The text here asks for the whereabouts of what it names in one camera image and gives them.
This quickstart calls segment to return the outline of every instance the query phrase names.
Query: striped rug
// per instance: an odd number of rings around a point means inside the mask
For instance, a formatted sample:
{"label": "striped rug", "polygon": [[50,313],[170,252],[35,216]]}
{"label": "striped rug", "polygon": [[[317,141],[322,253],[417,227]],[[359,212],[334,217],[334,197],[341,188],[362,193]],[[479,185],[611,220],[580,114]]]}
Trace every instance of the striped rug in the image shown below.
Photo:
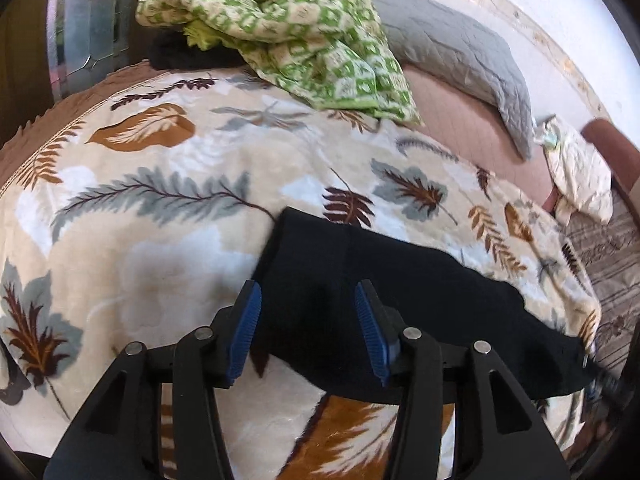
{"label": "striped rug", "polygon": [[638,226],[614,189],[609,225],[601,226],[585,215],[574,214],[564,232],[571,238],[602,304],[596,359],[619,376],[640,316]]}

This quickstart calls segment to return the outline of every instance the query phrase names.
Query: fern print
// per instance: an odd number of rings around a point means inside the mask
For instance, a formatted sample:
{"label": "fern print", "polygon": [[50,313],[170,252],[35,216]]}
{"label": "fern print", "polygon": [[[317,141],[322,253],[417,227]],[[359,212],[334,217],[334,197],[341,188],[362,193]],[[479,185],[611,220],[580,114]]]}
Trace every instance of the fern print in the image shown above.
{"label": "fern print", "polygon": [[371,227],[371,220],[369,220],[368,216],[375,216],[369,208],[370,205],[373,205],[373,202],[364,195],[354,193],[349,184],[335,171],[334,173],[347,189],[325,188],[328,194],[323,195],[322,198],[329,203],[324,205],[324,217],[335,223],[350,224],[357,227],[362,227],[362,224],[364,224],[367,227]]}
{"label": "fern print", "polygon": [[478,227],[476,240],[484,237],[484,250],[494,257],[495,263],[500,266],[507,274],[514,278],[521,275],[527,266],[523,265],[519,259],[511,252],[509,246],[504,241],[504,236],[498,230],[498,225],[491,213],[481,205],[475,205],[469,210],[469,218],[471,220],[471,229]]}
{"label": "fern print", "polygon": [[328,118],[339,121],[347,121],[348,123],[351,123],[352,128],[357,128],[361,134],[363,134],[364,132],[375,134],[378,131],[376,128],[371,128],[367,124],[367,121],[364,120],[362,115],[358,112],[351,112],[349,110],[334,110],[329,114]]}
{"label": "fern print", "polygon": [[266,90],[273,85],[264,79],[260,79],[257,74],[250,70],[241,72],[226,79],[226,82],[235,86],[239,90]]}
{"label": "fern print", "polygon": [[527,243],[533,243],[533,232],[521,219],[516,208],[510,202],[504,206],[504,219],[507,222],[509,234]]}
{"label": "fern print", "polygon": [[212,77],[199,77],[197,79],[181,79],[166,88],[161,88],[155,92],[149,92],[148,94],[129,94],[122,99],[116,101],[111,105],[111,111],[117,110],[121,106],[132,103],[133,101],[151,101],[152,99],[158,99],[165,94],[168,94],[171,90],[178,88],[188,88],[189,90],[202,90],[204,88],[210,88],[215,85],[217,79]]}
{"label": "fern print", "polygon": [[424,222],[443,211],[455,225],[458,221],[443,205],[447,199],[447,187],[432,180],[415,166],[404,173],[384,162],[371,161],[371,169],[382,180],[373,194],[394,204],[402,204],[402,213],[409,220]]}
{"label": "fern print", "polygon": [[222,108],[214,108],[211,111],[215,114],[233,114],[238,116],[230,119],[224,126],[218,128],[226,132],[234,132],[247,124],[261,126],[263,128],[282,128],[290,132],[295,132],[300,128],[306,128],[305,123],[297,121],[296,119],[308,116],[309,112],[276,114],[271,112],[273,106],[274,104],[270,105],[266,110],[242,110],[240,108],[224,106]]}
{"label": "fern print", "polygon": [[578,284],[582,287],[582,290],[588,294],[589,292],[587,291],[587,288],[582,284],[582,271],[580,270],[578,256],[575,254],[574,248],[569,242],[562,244],[562,256],[564,256],[564,260],[566,261],[569,270],[578,281]]}
{"label": "fern print", "polygon": [[478,186],[484,193],[484,196],[487,197],[488,201],[491,202],[491,197],[489,196],[489,180],[491,179],[491,173],[489,173],[485,168],[481,168],[478,166],[478,171],[476,171],[476,178],[478,179]]}
{"label": "fern print", "polygon": [[257,209],[275,221],[265,208],[250,203],[249,173],[244,172],[235,183],[223,175],[209,178],[198,186],[190,178],[172,173],[165,178],[159,168],[138,168],[122,180],[91,187],[80,193],[58,211],[52,222],[52,239],[60,237],[60,230],[74,219],[95,211],[118,212],[138,206],[138,216],[151,216],[158,225],[182,217],[183,220],[201,221],[205,218],[231,216],[242,207]]}
{"label": "fern print", "polygon": [[538,262],[538,283],[545,284],[547,278],[551,278],[560,271],[560,262],[554,258],[542,258]]}
{"label": "fern print", "polygon": [[578,331],[578,337],[582,339],[582,344],[586,349],[589,348],[595,338],[597,324],[598,314],[595,310],[592,310]]}
{"label": "fern print", "polygon": [[427,150],[428,152],[436,153],[437,155],[445,158],[447,160],[452,160],[453,162],[460,162],[460,159],[457,155],[454,155],[447,150],[443,150],[440,146],[433,144],[431,142],[427,142],[426,140],[415,139],[415,137],[403,137],[402,139],[396,140],[396,148],[398,152],[402,153],[404,156],[407,156],[406,149],[407,148],[420,148],[421,150]]}
{"label": "fern print", "polygon": [[52,143],[42,146],[31,161],[18,170],[18,184],[24,189],[29,186],[33,189],[39,180],[44,180],[50,184],[62,183],[62,179],[56,172],[56,160],[60,156],[59,150],[62,149],[66,142],[70,142],[72,137],[78,136],[78,131],[82,129],[83,125],[84,121],[78,121],[60,133]]}

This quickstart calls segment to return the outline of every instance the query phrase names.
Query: floor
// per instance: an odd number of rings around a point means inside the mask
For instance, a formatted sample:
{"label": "floor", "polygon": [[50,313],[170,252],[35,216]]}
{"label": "floor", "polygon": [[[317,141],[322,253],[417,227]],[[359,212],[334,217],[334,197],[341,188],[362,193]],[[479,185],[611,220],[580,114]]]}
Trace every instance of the floor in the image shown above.
{"label": "floor", "polygon": [[571,238],[602,306],[596,359],[619,377],[640,319],[640,231],[614,190],[613,216],[607,226],[573,215],[564,233]]}
{"label": "floor", "polygon": [[640,148],[640,66],[601,0],[436,0],[498,32],[529,86],[534,114],[575,128],[611,121]]}

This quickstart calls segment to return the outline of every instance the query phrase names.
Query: bed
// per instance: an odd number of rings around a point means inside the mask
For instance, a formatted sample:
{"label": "bed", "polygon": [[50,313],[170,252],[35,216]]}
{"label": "bed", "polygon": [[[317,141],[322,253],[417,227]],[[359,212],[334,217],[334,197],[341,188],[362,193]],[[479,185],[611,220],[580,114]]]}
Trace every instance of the bed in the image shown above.
{"label": "bed", "polygon": [[[469,124],[481,125],[478,135],[506,135],[485,105],[431,76],[408,77],[429,89],[431,104],[442,100],[451,136]],[[425,128],[442,132],[443,117],[436,128],[425,113]],[[541,207],[546,192],[534,201],[424,133],[357,112],[312,110],[244,69],[119,71],[19,131],[0,168],[2,338],[45,401],[39,406],[62,421],[53,433],[127,342],[175,342],[232,302],[284,206],[339,222],[346,215],[332,204],[353,199],[348,221],[439,248],[511,283],[529,312],[587,346],[600,320],[584,267],[565,258],[571,242]],[[395,200],[383,190],[411,191],[417,178],[437,192]],[[20,320],[52,348],[46,362],[30,362],[14,342],[20,336],[7,335]],[[33,425],[23,418],[33,391],[4,407],[16,428]],[[582,393],[540,401],[566,448],[579,429]],[[396,406],[327,397],[276,358],[262,376],[247,363],[218,404],[242,478],[382,477]],[[163,410],[170,428],[170,404]],[[441,478],[452,460],[452,406],[444,415]],[[28,450],[50,454],[59,437]]]}

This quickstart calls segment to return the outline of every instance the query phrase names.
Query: brown leaf print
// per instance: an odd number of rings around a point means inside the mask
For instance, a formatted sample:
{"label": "brown leaf print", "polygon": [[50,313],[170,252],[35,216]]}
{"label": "brown leaf print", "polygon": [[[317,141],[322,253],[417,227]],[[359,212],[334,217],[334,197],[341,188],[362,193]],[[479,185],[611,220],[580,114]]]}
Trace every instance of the brown leaf print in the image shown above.
{"label": "brown leaf print", "polygon": [[[442,410],[442,433],[454,405]],[[277,480],[382,480],[397,406],[325,394]]]}
{"label": "brown leaf print", "polygon": [[349,110],[334,110],[329,114],[328,118],[336,119],[339,121],[347,121],[348,123],[351,123],[352,128],[357,128],[361,134],[364,132],[375,134],[378,131],[376,128],[371,128],[367,124],[367,121],[364,120],[362,115],[358,112],[351,112]]}
{"label": "brown leaf print", "polygon": [[471,225],[480,225],[476,239],[479,240],[484,235],[484,250],[488,253],[491,251],[494,262],[500,263],[503,270],[506,270],[510,277],[519,276],[527,266],[523,265],[513,253],[509,246],[505,243],[504,237],[498,230],[498,225],[487,211],[481,205],[473,206],[469,211],[469,218],[472,219]]}
{"label": "brown leaf print", "polygon": [[68,127],[49,144],[42,146],[35,153],[31,161],[23,168],[18,170],[17,180],[24,189],[31,186],[33,189],[39,180],[44,180],[50,184],[60,184],[62,179],[56,172],[56,160],[59,156],[58,150],[69,142],[71,137],[78,135],[78,130],[82,129],[84,121],[78,121],[73,126]]}
{"label": "brown leaf print", "polygon": [[582,344],[585,348],[589,347],[595,337],[597,322],[598,314],[595,310],[592,310],[578,331],[578,337],[582,339]]}
{"label": "brown leaf print", "polygon": [[164,103],[97,130],[87,141],[116,152],[139,152],[158,144],[171,148],[193,137],[194,124],[178,105]]}
{"label": "brown leaf print", "polygon": [[489,202],[491,202],[491,197],[489,196],[489,180],[491,179],[491,173],[489,173],[485,168],[481,168],[478,166],[478,171],[476,171],[476,178],[478,179],[478,186],[482,189],[484,196],[488,198]]}
{"label": "brown leaf print", "polygon": [[520,219],[520,215],[511,203],[507,202],[507,205],[504,206],[504,217],[507,221],[507,227],[511,236],[515,236],[528,243],[533,242],[531,228]]}
{"label": "brown leaf print", "polygon": [[402,171],[389,164],[371,161],[371,169],[383,182],[373,190],[373,194],[388,202],[402,204],[402,213],[411,220],[424,222],[436,216],[442,210],[451,221],[458,221],[444,207],[447,187],[428,177],[416,167]]}
{"label": "brown leaf print", "polygon": [[565,242],[562,245],[562,256],[564,256],[564,260],[566,261],[569,270],[571,271],[575,279],[578,280],[578,283],[582,287],[582,290],[584,290],[588,294],[587,288],[582,284],[582,280],[580,278],[582,272],[580,271],[578,256],[575,254],[574,248],[571,247],[571,244],[569,242]]}
{"label": "brown leaf print", "polygon": [[353,192],[349,184],[337,172],[331,171],[335,173],[335,176],[342,181],[347,189],[325,188],[328,194],[323,195],[322,198],[328,200],[329,203],[324,205],[324,217],[338,224],[350,224],[357,227],[362,227],[362,224],[364,224],[367,227],[371,227],[371,220],[367,215],[375,216],[369,208],[370,205],[373,205],[373,202],[366,196]]}
{"label": "brown leaf print", "polygon": [[6,331],[12,336],[9,345],[15,346],[22,351],[19,359],[27,363],[24,374],[33,376],[33,385],[36,387],[41,386],[46,381],[58,405],[65,413],[66,418],[70,420],[58,394],[49,381],[49,377],[57,373],[58,363],[62,359],[69,357],[68,354],[55,353],[56,348],[62,343],[66,343],[67,340],[60,336],[54,336],[53,329],[47,326],[38,334],[38,314],[43,306],[36,306],[31,303],[29,313],[25,314],[12,286],[4,286],[2,299],[6,301],[9,307],[9,315],[17,326],[17,328],[8,327]]}
{"label": "brown leaf print", "polygon": [[111,110],[117,110],[121,106],[125,104],[132,103],[133,101],[140,100],[152,100],[158,99],[163,95],[167,94],[171,90],[175,90],[178,88],[187,87],[189,90],[201,90],[203,88],[209,88],[215,85],[217,79],[213,79],[211,77],[199,77],[197,79],[181,79],[178,82],[175,82],[172,85],[167,86],[166,88],[162,88],[160,90],[156,90],[155,92],[150,92],[148,94],[130,94],[124,96],[122,99],[116,101],[113,105],[111,105]]}

